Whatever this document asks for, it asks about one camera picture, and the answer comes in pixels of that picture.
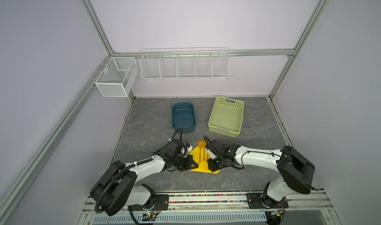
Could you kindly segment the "yellow paper napkin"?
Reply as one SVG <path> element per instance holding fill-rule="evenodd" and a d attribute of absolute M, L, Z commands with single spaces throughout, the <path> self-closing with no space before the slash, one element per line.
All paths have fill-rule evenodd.
<path fill-rule="evenodd" d="M 193 172 L 201 172 L 201 173 L 212 173 L 212 174 L 218 174 L 220 170 L 212 172 L 208 167 L 208 159 L 210 159 L 210 155 L 205 152 L 205 160 L 201 163 L 199 162 L 199 149 L 196 147 L 190 152 L 190 155 L 193 156 L 193 160 L 197 163 L 198 168 L 192 169 Z"/>

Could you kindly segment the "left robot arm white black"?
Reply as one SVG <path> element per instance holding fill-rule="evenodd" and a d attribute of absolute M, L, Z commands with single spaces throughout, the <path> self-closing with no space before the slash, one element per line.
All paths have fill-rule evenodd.
<path fill-rule="evenodd" d="M 182 141 L 183 129 L 177 129 L 169 141 L 153 155 L 141 161 L 124 164 L 113 162 L 90 191 L 95 201 L 95 212 L 108 216 L 118 213 L 124 206 L 155 208 L 156 192 L 148 185 L 135 186 L 136 182 L 163 171 L 188 171 L 198 164 L 190 152 L 192 146 Z"/>

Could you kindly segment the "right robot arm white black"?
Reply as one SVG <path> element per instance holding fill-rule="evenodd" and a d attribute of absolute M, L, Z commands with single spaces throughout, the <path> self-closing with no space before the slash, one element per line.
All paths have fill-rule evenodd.
<path fill-rule="evenodd" d="M 286 196 L 292 193 L 310 194 L 315 166 L 306 157 L 291 146 L 281 150 L 261 150 L 238 144 L 223 144 L 204 136 L 206 152 L 211 156 L 207 160 L 212 172 L 224 168 L 245 169 L 257 166 L 279 172 L 280 177 L 265 185 L 262 193 L 250 193 L 247 196 L 250 206 L 273 209 L 287 208 Z"/>

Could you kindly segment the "light green perforated basket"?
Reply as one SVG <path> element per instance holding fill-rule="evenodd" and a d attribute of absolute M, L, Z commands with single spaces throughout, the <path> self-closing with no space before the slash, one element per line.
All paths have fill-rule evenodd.
<path fill-rule="evenodd" d="M 237 138 L 243 123 L 244 106 L 244 101 L 218 96 L 208 121 L 209 131 Z"/>

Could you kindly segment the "dark teal plastic tub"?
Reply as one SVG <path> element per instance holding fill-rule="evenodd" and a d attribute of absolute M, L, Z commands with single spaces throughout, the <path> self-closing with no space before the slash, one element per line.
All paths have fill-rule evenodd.
<path fill-rule="evenodd" d="M 193 104 L 182 102 L 172 107 L 172 127 L 174 130 L 183 129 L 183 133 L 192 133 L 196 127 Z"/>

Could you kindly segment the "white vent grille strip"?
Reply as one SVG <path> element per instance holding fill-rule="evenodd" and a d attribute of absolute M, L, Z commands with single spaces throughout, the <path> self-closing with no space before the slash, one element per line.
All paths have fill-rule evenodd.
<path fill-rule="evenodd" d="M 171 225 L 171 224 L 219 224 L 219 223 L 244 223 L 266 222 L 265 212 L 198 212 L 198 213 L 160 213 L 157 218 L 149 220 L 143 213 L 134 212 L 135 219 L 142 225 Z M 96 215 L 94 225 L 133 225 L 134 221 L 129 213 Z"/>

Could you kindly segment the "white mesh box basket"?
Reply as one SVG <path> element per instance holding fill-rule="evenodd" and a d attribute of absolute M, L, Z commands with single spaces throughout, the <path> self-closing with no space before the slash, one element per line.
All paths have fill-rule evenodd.
<path fill-rule="evenodd" d="M 103 97 L 128 97 L 139 69 L 133 57 L 111 57 L 95 85 Z"/>

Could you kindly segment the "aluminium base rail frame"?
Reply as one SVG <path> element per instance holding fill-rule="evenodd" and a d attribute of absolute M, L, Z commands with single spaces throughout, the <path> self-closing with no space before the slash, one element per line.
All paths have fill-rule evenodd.
<path fill-rule="evenodd" d="M 293 193 L 286 196 L 287 208 L 255 208 L 249 205 L 247 196 L 254 191 L 222 191 L 222 192 L 164 192 L 157 194 L 154 209 L 140 209 L 133 206 L 129 212 L 127 206 L 117 214 L 129 213 L 135 223 L 133 213 L 143 213 L 149 220 L 155 219 L 160 213 L 198 213 L 198 212 L 265 212 L 266 222 L 219 223 L 206 225 L 340 225 L 331 201 L 323 190 L 313 191 L 309 195 Z M 78 224 L 93 225 L 96 215 L 95 202 L 88 198 Z"/>

